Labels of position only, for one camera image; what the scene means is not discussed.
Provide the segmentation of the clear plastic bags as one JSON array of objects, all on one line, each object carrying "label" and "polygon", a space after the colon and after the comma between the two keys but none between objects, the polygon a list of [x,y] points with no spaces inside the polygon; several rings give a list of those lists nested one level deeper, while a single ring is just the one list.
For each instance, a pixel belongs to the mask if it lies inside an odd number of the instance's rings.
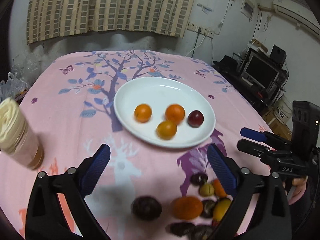
[{"label": "clear plastic bags", "polygon": [[12,98],[21,102],[40,74],[41,63],[34,54],[27,55],[22,62],[14,63],[7,82],[1,81],[1,101]]}]

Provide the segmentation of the black metal rack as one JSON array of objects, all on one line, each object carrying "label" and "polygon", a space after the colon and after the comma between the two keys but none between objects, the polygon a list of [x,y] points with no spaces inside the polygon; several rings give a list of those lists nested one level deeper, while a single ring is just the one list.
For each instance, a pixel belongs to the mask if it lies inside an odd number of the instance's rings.
[{"label": "black metal rack", "polygon": [[[276,80],[271,83],[270,87],[268,89],[264,89],[261,86],[259,86],[256,83],[251,83],[244,79],[242,77],[242,72],[244,70],[244,67],[249,59],[249,55],[251,53],[256,53],[260,57],[263,58],[266,62],[271,64],[278,72],[279,75],[276,78]],[[278,67],[274,62],[270,60],[270,58],[265,55],[262,51],[253,49],[251,47],[248,47],[244,50],[243,54],[238,54],[240,63],[237,69],[237,78],[238,80],[246,87],[248,88],[259,100],[261,100],[266,105],[270,106],[276,102],[276,100],[279,98],[280,94],[284,92],[284,85],[289,79],[289,72],[287,70],[284,70],[283,68]]]}]

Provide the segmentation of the black speaker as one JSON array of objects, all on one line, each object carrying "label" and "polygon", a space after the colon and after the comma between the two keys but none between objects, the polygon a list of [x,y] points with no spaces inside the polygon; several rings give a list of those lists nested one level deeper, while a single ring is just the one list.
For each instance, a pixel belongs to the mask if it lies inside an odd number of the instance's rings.
[{"label": "black speaker", "polygon": [[274,45],[270,54],[270,60],[282,68],[287,58],[286,51]]}]

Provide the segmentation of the yellow round fruit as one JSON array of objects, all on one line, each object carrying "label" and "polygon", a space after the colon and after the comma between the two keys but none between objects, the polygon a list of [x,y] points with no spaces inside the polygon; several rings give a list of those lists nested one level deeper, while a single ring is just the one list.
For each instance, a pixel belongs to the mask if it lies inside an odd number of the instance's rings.
[{"label": "yellow round fruit", "polygon": [[229,198],[220,199],[213,209],[213,220],[219,222],[227,212],[231,202]]}]

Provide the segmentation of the pink deer print tablecloth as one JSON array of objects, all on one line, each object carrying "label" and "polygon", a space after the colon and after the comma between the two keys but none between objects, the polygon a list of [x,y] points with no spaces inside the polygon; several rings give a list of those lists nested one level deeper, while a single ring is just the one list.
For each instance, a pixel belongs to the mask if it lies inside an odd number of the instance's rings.
[{"label": "pink deer print tablecloth", "polygon": [[[114,96],[122,85],[141,77],[178,81],[204,96],[216,116],[210,137],[196,147],[169,149],[127,131],[114,113]],[[256,174],[270,170],[236,149],[243,127],[266,131],[266,122],[220,72],[198,59],[149,50],[68,54],[40,75],[18,105],[44,150],[35,170],[1,153],[1,208],[20,239],[37,174],[62,174],[102,144],[110,147],[111,159],[86,202],[112,239],[169,239],[164,227],[172,221],[171,201],[198,194],[189,181],[193,173],[215,177],[206,156],[210,144]],[[141,196],[158,200],[159,218],[143,221],[132,213],[133,201]]]}]

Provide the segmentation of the orange tangerine front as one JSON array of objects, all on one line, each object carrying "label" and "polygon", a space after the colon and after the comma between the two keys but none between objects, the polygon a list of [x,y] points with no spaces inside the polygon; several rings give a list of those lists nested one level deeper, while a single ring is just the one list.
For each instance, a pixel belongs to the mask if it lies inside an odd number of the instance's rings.
[{"label": "orange tangerine front", "polygon": [[177,133],[177,125],[170,120],[161,122],[156,128],[157,136],[163,140],[170,140]]}]

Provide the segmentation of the orange tangerine middle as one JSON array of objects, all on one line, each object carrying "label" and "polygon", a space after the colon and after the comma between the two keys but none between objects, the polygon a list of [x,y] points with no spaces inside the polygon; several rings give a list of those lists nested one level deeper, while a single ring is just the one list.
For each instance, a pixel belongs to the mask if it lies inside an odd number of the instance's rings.
[{"label": "orange tangerine middle", "polygon": [[172,104],[165,111],[165,118],[179,125],[185,118],[185,110],[181,105]]}]

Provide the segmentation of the large orange tangerine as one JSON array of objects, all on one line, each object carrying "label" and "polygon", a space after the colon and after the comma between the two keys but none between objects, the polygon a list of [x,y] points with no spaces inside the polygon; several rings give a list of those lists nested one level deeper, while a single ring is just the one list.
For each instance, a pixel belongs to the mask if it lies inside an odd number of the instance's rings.
[{"label": "large orange tangerine", "polygon": [[199,198],[184,196],[172,202],[172,215],[180,220],[192,220],[200,216],[203,204]]}]

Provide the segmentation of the dark purple mangosteen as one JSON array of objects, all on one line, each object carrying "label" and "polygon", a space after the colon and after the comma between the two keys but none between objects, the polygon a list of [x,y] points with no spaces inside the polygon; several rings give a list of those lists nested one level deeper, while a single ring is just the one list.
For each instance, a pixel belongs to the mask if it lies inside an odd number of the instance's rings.
[{"label": "dark purple mangosteen", "polygon": [[132,213],[140,220],[153,221],[160,217],[162,206],[153,197],[141,196],[133,201]]}]

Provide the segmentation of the white oval plate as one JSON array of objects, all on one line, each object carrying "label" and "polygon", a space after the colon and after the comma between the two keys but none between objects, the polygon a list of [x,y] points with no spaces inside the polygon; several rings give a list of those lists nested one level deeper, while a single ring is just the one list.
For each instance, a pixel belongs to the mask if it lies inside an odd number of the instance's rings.
[{"label": "white oval plate", "polygon": [[[138,105],[147,104],[152,115],[148,122],[140,123],[134,118]],[[156,134],[157,126],[165,120],[165,110],[169,105],[178,104],[189,115],[199,110],[204,122],[199,128],[188,125],[184,119],[177,126],[177,133],[169,140]],[[178,81],[162,77],[141,77],[122,85],[114,96],[115,114],[131,134],[142,141],[165,148],[190,148],[206,141],[216,125],[216,117],[210,103],[198,91]]]}]

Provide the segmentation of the orange oval tomato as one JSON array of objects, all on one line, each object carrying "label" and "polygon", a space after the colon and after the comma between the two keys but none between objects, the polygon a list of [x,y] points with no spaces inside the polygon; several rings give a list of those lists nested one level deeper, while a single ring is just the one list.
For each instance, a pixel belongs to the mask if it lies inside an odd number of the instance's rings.
[{"label": "orange oval tomato", "polygon": [[223,186],[221,185],[220,181],[216,178],[212,181],[212,186],[214,188],[214,193],[219,198],[226,198],[227,193],[223,189]]}]

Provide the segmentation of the orange tangerine left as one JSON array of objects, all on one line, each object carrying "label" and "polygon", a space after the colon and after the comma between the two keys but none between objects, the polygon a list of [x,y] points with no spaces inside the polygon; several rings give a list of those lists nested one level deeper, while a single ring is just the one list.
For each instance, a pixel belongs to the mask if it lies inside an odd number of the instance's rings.
[{"label": "orange tangerine left", "polygon": [[152,116],[152,109],[147,104],[140,104],[136,107],[134,111],[134,116],[137,122],[148,122]]}]

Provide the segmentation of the white power strip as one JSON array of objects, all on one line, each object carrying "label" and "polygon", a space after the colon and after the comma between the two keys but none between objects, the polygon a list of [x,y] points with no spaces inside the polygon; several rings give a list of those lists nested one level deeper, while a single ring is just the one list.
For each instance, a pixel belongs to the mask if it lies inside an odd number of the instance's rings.
[{"label": "white power strip", "polygon": [[197,25],[193,22],[188,22],[187,30],[195,32],[195,33],[199,33],[199,34],[206,36],[206,37],[209,37],[209,38],[214,37],[214,31],[212,28],[203,27],[203,26]]}]

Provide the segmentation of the black monitor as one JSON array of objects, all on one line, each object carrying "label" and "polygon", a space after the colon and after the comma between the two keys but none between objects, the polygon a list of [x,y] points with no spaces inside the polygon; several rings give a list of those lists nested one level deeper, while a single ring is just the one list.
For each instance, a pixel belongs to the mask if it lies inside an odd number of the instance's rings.
[{"label": "black monitor", "polygon": [[256,83],[264,89],[268,89],[279,72],[256,53],[251,53],[242,72],[242,77],[251,83]]}]

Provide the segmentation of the white air conditioner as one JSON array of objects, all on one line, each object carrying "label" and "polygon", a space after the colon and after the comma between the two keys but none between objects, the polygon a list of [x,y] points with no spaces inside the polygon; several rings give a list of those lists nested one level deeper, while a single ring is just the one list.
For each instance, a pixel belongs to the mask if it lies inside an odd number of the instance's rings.
[{"label": "white air conditioner", "polygon": [[272,5],[277,15],[319,38],[319,23],[311,10],[292,0],[273,0]]}]

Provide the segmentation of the dark water chestnut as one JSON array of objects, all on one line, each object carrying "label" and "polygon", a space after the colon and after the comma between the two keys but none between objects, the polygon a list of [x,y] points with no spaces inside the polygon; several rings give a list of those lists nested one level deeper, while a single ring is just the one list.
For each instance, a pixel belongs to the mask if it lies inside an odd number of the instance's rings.
[{"label": "dark water chestnut", "polygon": [[195,228],[193,223],[179,222],[169,225],[169,232],[175,236],[182,237],[192,232]]},{"label": "dark water chestnut", "polygon": [[214,229],[208,225],[197,225],[190,232],[191,240],[207,240]]}]

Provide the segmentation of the dark cherry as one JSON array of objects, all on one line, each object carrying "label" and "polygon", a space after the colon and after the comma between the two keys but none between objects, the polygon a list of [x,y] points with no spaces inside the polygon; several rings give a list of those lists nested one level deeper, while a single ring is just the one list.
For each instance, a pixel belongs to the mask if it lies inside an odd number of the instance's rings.
[{"label": "dark cherry", "polygon": [[207,181],[208,176],[205,173],[196,173],[190,177],[190,183],[194,186],[203,186]]}]

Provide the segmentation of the dark red plum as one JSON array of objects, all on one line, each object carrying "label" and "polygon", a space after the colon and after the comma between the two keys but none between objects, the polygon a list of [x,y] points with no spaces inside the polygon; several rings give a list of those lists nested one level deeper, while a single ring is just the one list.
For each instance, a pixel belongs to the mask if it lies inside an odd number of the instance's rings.
[{"label": "dark red plum", "polygon": [[200,127],[204,122],[204,116],[199,110],[192,111],[188,116],[188,124],[191,127]]}]

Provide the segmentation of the small green yellow fruit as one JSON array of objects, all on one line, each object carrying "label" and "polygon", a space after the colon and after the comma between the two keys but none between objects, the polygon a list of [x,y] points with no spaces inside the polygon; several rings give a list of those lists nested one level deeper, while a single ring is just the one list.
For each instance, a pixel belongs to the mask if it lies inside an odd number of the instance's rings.
[{"label": "small green yellow fruit", "polygon": [[199,188],[199,194],[202,197],[209,197],[214,195],[214,193],[215,193],[215,189],[212,184],[204,184]]}]

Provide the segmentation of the white plastic bucket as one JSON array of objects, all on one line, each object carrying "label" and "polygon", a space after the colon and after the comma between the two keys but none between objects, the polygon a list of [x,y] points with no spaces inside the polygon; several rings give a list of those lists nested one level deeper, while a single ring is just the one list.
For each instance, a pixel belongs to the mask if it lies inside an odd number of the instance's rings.
[{"label": "white plastic bucket", "polygon": [[282,95],[274,104],[273,114],[281,124],[286,124],[292,116],[292,103]]}]

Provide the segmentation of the jar with cream lid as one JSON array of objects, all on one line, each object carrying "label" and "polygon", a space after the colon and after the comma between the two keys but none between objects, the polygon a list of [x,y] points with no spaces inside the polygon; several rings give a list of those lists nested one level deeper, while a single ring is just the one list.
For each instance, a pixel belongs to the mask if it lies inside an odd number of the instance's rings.
[{"label": "jar with cream lid", "polygon": [[1,102],[1,151],[31,170],[37,169],[44,159],[39,137],[12,98]]}]

